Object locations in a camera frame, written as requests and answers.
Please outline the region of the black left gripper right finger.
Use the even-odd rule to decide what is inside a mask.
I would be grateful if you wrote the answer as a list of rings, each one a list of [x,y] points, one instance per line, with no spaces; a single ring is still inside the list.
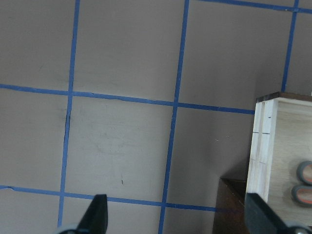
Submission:
[[[294,233],[257,193],[245,195],[244,220],[251,234]]]

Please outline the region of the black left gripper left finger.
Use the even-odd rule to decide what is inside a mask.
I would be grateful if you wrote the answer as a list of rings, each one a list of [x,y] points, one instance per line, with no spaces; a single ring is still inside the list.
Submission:
[[[107,195],[95,195],[76,227],[77,234],[106,234],[108,228]]]

